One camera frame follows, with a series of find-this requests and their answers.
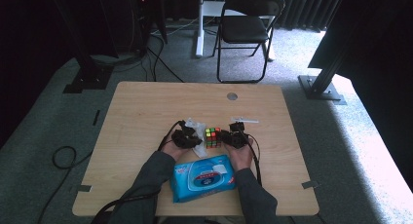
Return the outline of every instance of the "rubik's cube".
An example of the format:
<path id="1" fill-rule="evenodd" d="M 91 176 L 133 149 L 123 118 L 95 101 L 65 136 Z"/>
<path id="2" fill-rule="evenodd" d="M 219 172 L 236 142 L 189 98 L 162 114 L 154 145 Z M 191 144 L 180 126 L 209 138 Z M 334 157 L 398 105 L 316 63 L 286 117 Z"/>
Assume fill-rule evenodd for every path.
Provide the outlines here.
<path id="1" fill-rule="evenodd" d="M 206 148 L 221 147 L 221 139 L 218 137 L 220 131 L 220 128 L 206 129 Z"/>

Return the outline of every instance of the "blue box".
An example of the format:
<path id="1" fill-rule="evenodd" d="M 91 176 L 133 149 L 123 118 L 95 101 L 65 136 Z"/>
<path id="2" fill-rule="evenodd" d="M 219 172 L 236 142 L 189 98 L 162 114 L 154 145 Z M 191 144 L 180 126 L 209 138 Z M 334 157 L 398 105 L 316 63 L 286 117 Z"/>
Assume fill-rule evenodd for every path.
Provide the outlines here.
<path id="1" fill-rule="evenodd" d="M 186 203 L 236 186 L 227 155 L 175 165 L 170 187 L 174 203 Z"/>

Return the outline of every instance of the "black chair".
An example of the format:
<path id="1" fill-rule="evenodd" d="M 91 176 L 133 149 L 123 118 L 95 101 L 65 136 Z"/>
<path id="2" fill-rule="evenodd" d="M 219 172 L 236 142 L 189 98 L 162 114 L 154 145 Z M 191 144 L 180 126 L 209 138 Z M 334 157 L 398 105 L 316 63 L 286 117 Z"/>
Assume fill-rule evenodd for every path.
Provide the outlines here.
<path id="1" fill-rule="evenodd" d="M 269 48 L 266 50 L 264 68 L 262 75 L 257 80 L 232 80 L 224 81 L 219 76 L 221 65 L 222 49 L 255 49 L 251 56 L 255 55 L 258 48 L 268 41 L 271 45 L 275 22 L 282 13 L 285 6 L 284 0 L 227 0 L 222 8 L 221 19 L 216 33 L 215 50 L 218 50 L 218 65 L 216 77 L 221 83 L 258 83 L 264 76 L 267 68 Z M 228 15 L 227 11 L 232 10 L 239 15 Z M 221 47 L 221 41 L 228 44 L 258 44 L 256 47 Z"/>

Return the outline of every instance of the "person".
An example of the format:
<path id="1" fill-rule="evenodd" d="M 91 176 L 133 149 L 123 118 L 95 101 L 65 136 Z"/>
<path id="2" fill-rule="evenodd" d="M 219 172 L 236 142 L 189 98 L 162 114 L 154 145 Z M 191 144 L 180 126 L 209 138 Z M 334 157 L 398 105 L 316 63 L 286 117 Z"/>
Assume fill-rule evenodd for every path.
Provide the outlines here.
<path id="1" fill-rule="evenodd" d="M 236 149 L 224 143 L 234 169 L 240 202 L 247 224 L 279 223 L 276 216 L 277 200 L 260 186 L 252 173 L 252 153 L 249 147 Z M 155 151 L 142 166 L 132 187 L 121 199 L 154 194 L 172 175 L 175 163 L 189 149 L 177 147 L 167 135 L 165 145 Z M 109 217 L 110 224 L 152 224 L 157 207 L 157 196 L 116 205 Z"/>

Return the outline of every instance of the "hand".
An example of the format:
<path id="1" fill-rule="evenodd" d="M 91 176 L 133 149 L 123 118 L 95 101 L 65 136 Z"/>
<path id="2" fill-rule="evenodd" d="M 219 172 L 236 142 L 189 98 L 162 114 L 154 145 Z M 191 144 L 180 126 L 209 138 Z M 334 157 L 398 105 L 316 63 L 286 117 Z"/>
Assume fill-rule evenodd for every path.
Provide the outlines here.
<path id="1" fill-rule="evenodd" d="M 173 132 L 168 135 L 166 144 L 162 147 L 161 152 L 171 155 L 177 162 L 182 155 L 189 151 L 189 149 L 183 149 L 176 146 L 172 140 L 172 134 Z"/>
<path id="2" fill-rule="evenodd" d="M 252 145 L 253 140 L 249 139 L 249 144 Z M 242 148 L 234 148 L 231 145 L 224 143 L 224 147 L 228 150 L 230 155 L 231 165 L 235 172 L 243 168 L 250 168 L 252 163 L 252 152 L 249 146 L 244 146 Z"/>

